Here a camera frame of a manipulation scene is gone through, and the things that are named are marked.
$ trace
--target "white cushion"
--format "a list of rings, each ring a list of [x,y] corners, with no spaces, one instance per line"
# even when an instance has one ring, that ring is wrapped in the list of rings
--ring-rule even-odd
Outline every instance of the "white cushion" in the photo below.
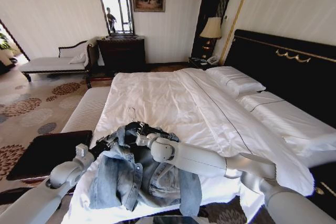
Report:
[[[19,67],[21,72],[56,71],[56,70],[84,70],[83,63],[68,64],[69,58],[37,58]]]
[[[84,63],[84,67],[86,67],[89,63],[89,57],[87,54],[88,45],[91,44],[94,47],[97,44],[98,38],[99,37],[93,37],[92,39],[89,39],[86,42],[74,48],[61,48],[59,49],[59,56],[60,58],[73,58],[81,54],[82,52],[85,52],[85,61],[83,63]]]
[[[266,89],[260,82],[233,67],[210,68],[206,70],[206,73],[233,98],[244,93],[255,93]]]
[[[246,95],[237,102],[301,156],[336,150],[336,129],[270,92]]]
[[[95,131],[105,106],[110,86],[89,89],[80,100],[62,132]]]
[[[69,64],[75,64],[75,63],[84,63],[86,60],[86,53],[81,52],[80,54],[74,56],[70,61]]]

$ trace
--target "white duvet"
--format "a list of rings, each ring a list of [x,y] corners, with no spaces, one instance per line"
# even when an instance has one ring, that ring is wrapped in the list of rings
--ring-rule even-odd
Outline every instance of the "white duvet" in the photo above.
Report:
[[[221,156],[253,153],[277,165],[277,180],[303,195],[313,191],[309,170],[296,158],[283,140],[270,132],[207,76],[205,71],[183,69],[176,72],[120,73],[111,90],[98,122],[91,147],[100,137],[136,120],[174,132],[182,142],[202,146]],[[89,187],[96,175],[98,159],[82,176],[73,194],[63,223],[115,223],[157,212],[176,209],[179,205],[152,208],[139,203],[133,212],[123,206],[90,209]],[[229,202],[240,195],[240,203],[250,221],[264,197],[245,188],[239,179],[204,178],[202,205]]]

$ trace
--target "telephone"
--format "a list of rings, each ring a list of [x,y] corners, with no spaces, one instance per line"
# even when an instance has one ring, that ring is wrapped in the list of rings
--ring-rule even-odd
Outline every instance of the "telephone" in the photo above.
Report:
[[[219,60],[217,59],[216,56],[212,56],[209,59],[206,60],[210,65],[216,65]]]

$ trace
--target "gold headboard trim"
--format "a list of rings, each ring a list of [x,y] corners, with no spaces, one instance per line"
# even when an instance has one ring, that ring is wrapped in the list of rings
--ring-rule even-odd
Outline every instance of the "gold headboard trim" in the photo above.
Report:
[[[236,38],[240,38],[240,39],[250,40],[250,41],[253,41],[253,42],[257,42],[257,43],[261,43],[261,44],[264,44],[264,45],[267,45],[267,46],[271,46],[271,47],[280,48],[280,49],[287,50],[287,51],[296,52],[296,53],[301,54],[301,55],[307,55],[307,56],[310,56],[310,57],[313,57],[313,58],[318,58],[318,59],[322,59],[322,60],[328,60],[328,61],[336,63],[336,59],[331,59],[331,58],[328,58],[328,57],[325,57],[325,56],[315,55],[315,54],[311,54],[309,52],[303,52],[303,51],[295,50],[295,49],[292,49],[292,48],[282,47],[282,46],[279,46],[279,45],[275,45],[275,44],[271,44],[271,43],[266,43],[266,42],[255,40],[255,39],[249,39],[249,38],[245,38],[245,37],[242,37],[242,36],[235,35],[235,37]]]
[[[321,182],[322,186],[324,186],[334,197],[336,197],[336,193],[329,187],[326,185],[326,183]]]
[[[300,55],[295,55],[295,56],[289,56],[288,52],[285,52],[284,54],[281,54],[279,52],[279,49],[277,49],[275,51],[275,53],[277,54],[277,56],[285,56],[287,59],[292,60],[292,59],[296,59],[299,63],[308,63],[310,61],[311,58],[308,58],[306,60],[301,60],[300,59]]]

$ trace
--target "doorway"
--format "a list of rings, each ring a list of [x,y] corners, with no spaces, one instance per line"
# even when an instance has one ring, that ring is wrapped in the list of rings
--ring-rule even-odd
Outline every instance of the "doorway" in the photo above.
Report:
[[[7,72],[17,63],[24,64],[29,58],[0,20],[0,73]]]
[[[130,0],[100,0],[109,35],[134,34]]]

